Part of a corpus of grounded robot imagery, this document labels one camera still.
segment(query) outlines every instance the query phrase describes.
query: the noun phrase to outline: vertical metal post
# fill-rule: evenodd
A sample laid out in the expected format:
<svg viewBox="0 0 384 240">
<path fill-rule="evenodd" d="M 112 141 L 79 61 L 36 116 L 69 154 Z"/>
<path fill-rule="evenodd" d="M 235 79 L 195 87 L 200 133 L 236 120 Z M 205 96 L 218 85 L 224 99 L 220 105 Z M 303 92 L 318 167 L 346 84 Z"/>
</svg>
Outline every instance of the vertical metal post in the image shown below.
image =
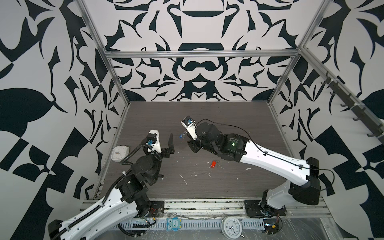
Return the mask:
<svg viewBox="0 0 384 240">
<path fill-rule="evenodd" d="M 125 94 L 125 91 L 121 85 L 120 79 L 115 72 L 115 69 L 113 68 L 111 62 L 107 59 L 107 57 L 105 55 L 103 42 L 101 41 L 100 36 L 96 30 L 96 27 L 93 24 L 91 15 L 87 9 L 87 6 L 86 6 L 84 0 L 75 0 L 75 2 L 77 3 L 77 6 L 78 6 L 79 11 L 81 13 L 81 16 L 83 18 L 83 21 L 89 30 L 89 33 L 90 33 L 90 35 L 91 35 L 91 37 L 92 37 L 92 39 L 93 39 L 93 41 L 97 47 L 97 50 L 100 53 L 101 59 L 103 60 L 104 65 L 106 66 L 107 70 L 109 71 L 109 73 L 112 76 L 113 83 L 115 84 L 116 88 L 118 89 L 120 96 L 123 98 L 125 105 L 128 106 L 129 99 L 128 99 L 127 95 Z"/>
<path fill-rule="evenodd" d="M 299 45 L 297 46 L 296 50 L 298 51 L 301 47 L 304 47 L 307 45 L 307 43 L 312 38 L 315 30 L 320 25 L 321 21 L 324 18 L 324 14 L 327 11 L 329 5 L 333 2 L 333 0 L 323 0 L 320 4 L 319 9 L 317 10 L 315 16 L 313 17 L 311 24 L 309 25 L 307 31 L 305 32 L 302 40 L 300 41 Z M 269 104 L 272 104 L 273 101 L 276 99 L 276 97 L 279 95 L 282 87 L 284 86 L 285 82 L 288 79 L 289 74 L 295 67 L 297 61 L 300 59 L 300 55 L 297 55 L 293 58 L 291 58 L 290 63 L 285 68 L 285 71 L 283 72 L 282 76 L 280 77 L 275 89 L 273 90 L 270 98 L 268 99 Z"/>
</svg>

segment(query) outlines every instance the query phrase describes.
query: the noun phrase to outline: robotic arm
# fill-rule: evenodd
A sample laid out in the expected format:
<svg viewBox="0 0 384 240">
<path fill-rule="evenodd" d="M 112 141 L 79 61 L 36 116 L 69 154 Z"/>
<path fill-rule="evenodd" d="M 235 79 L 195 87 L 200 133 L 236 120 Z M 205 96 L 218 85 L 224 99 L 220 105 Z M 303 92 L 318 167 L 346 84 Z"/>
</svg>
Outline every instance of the robotic arm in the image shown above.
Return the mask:
<svg viewBox="0 0 384 240">
<path fill-rule="evenodd" d="M 266 149 L 250 139 L 231 133 L 223 134 L 213 124 L 196 125 L 187 116 L 181 121 L 190 137 L 188 145 L 194 153 L 207 150 L 227 161 L 243 162 L 274 172 L 287 179 L 275 189 L 265 190 L 262 200 L 250 206 L 250 217 L 272 217 L 286 204 L 301 202 L 317 205 L 320 196 L 319 161 L 295 159 Z"/>
<path fill-rule="evenodd" d="M 90 240 L 123 220 L 135 216 L 145 219 L 151 207 L 146 195 L 148 191 L 146 183 L 153 185 L 157 182 L 162 159 L 175 153 L 172 134 L 169 137 L 168 148 L 165 149 L 160 146 L 159 132 L 151 130 L 141 144 L 122 159 L 120 164 L 130 163 L 128 159 L 140 148 L 143 148 L 146 155 L 140 157 L 136 163 L 128 164 L 131 165 L 131 169 L 116 179 L 104 198 L 66 221 L 54 220 L 48 225 L 51 240 Z M 145 227 L 154 225 L 156 221 L 147 223 Z M 121 226 L 119 228 L 126 235 L 132 237 L 137 235 L 125 231 Z"/>
</svg>

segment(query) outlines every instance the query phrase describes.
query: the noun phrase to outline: plastic sheet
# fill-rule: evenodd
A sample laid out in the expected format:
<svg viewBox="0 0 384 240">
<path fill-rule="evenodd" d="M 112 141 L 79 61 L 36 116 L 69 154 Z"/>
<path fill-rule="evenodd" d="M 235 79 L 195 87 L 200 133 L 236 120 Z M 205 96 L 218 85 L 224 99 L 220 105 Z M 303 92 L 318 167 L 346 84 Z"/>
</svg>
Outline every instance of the plastic sheet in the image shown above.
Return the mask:
<svg viewBox="0 0 384 240">
<path fill-rule="evenodd" d="M 321 218 L 283 218 L 282 230 L 275 235 L 267 235 L 260 230 L 244 229 L 244 240 L 325 240 L 329 239 L 323 227 Z M 130 240 L 135 239 L 124 235 L 121 231 L 109 230 L 100 235 L 97 240 Z M 141 240 L 224 240 L 220 230 L 148 230 Z"/>
</svg>

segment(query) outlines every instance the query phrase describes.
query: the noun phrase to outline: clock face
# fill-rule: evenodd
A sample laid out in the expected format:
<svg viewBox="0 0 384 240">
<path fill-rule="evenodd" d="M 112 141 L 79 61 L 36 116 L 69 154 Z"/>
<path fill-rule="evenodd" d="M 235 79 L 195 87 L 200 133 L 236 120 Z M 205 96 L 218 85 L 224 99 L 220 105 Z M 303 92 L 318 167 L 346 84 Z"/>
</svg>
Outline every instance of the clock face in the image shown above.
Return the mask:
<svg viewBox="0 0 384 240">
<path fill-rule="evenodd" d="M 224 231 L 228 236 L 238 237 L 241 233 L 239 220 L 236 218 L 227 218 L 224 222 Z"/>
</svg>

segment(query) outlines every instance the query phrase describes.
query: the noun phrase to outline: patterned wall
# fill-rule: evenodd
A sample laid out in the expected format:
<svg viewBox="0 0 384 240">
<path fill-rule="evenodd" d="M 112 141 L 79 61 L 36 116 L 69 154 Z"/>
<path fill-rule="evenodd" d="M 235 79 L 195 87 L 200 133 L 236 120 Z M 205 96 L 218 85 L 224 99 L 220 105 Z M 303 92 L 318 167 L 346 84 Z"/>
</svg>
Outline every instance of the patterned wall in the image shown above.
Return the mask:
<svg viewBox="0 0 384 240">
<path fill-rule="evenodd" d="M 72 0 L 0 3 L 2 239 L 48 239 L 88 199 L 124 103 Z"/>
<path fill-rule="evenodd" d="M 109 51 L 295 49 L 321 0 L 86 0 Z M 288 57 L 115 59 L 131 101 L 267 100 Z"/>
<path fill-rule="evenodd" d="M 335 0 L 310 50 L 379 118 L 383 115 L 383 18 L 380 0 Z M 301 58 L 273 103 L 297 157 L 319 159 L 322 192 L 345 237 L 384 237 L 384 146 Z"/>
</svg>

